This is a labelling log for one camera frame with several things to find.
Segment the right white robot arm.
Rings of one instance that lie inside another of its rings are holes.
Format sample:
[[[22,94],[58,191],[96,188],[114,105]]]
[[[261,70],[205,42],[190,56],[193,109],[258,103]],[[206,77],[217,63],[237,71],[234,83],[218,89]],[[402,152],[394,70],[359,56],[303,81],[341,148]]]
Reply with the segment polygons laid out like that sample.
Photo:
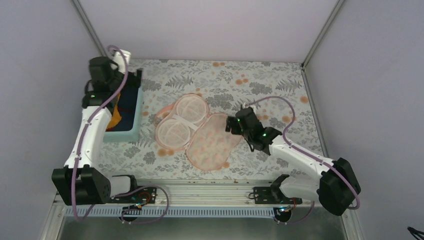
[[[240,109],[226,119],[225,130],[242,136],[251,152],[260,151],[296,165],[310,179],[280,175],[270,185],[270,197],[278,204],[287,199],[316,201],[329,213],[341,216],[357,202],[361,187],[351,164],[344,158],[323,157],[290,141],[283,132],[264,127],[254,109]]]

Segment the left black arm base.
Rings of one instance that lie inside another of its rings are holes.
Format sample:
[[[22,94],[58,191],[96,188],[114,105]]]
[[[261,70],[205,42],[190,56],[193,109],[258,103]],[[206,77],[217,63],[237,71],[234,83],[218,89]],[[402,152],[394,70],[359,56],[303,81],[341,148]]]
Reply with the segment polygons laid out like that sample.
[[[156,201],[157,188],[145,187],[137,192],[121,197],[114,197],[109,200],[109,204],[126,204],[122,211],[127,209],[134,209],[134,211],[127,213],[127,215],[136,215],[141,213],[141,209],[147,204],[154,204]]]

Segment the orange lace bra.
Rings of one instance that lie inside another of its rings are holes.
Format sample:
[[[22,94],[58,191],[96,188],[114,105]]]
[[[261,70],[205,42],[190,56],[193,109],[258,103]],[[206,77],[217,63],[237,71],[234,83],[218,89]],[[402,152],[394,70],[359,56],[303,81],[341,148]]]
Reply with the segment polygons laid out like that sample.
[[[114,127],[116,127],[120,121],[122,120],[122,117],[119,113],[119,107],[117,105],[115,105],[113,112],[112,112],[112,116],[111,119],[106,127],[107,131],[110,131],[111,129],[113,129]]]

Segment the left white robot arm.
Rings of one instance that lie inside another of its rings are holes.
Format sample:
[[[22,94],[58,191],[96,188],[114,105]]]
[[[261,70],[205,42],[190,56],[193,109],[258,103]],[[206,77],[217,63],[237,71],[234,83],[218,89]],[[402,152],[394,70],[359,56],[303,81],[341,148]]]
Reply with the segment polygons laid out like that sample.
[[[119,195],[131,203],[139,197],[133,175],[107,175],[100,170],[104,143],[139,139],[143,105],[142,70],[128,70],[131,54],[89,61],[90,80],[84,88],[82,120],[70,156],[52,172],[52,182],[63,202],[70,205],[106,204]]]

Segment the peach floral mesh laundry bag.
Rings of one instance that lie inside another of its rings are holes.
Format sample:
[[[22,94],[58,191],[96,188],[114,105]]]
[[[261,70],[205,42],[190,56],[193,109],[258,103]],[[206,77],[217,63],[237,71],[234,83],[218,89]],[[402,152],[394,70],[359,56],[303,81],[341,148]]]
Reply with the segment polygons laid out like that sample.
[[[188,161],[202,171],[223,167],[242,136],[225,130],[227,114],[211,113],[197,94],[186,94],[155,116],[155,140],[163,148],[184,151]]]

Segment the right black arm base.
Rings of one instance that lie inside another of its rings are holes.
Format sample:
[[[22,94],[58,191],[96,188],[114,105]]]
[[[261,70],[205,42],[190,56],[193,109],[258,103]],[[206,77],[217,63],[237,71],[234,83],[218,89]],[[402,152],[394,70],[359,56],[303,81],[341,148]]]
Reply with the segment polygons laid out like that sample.
[[[298,204],[302,204],[301,198],[289,198],[284,196],[281,191],[271,187],[256,186],[248,194],[250,200],[254,200],[256,205],[278,205],[273,208],[273,217],[277,222],[287,223],[292,217],[292,211]]]

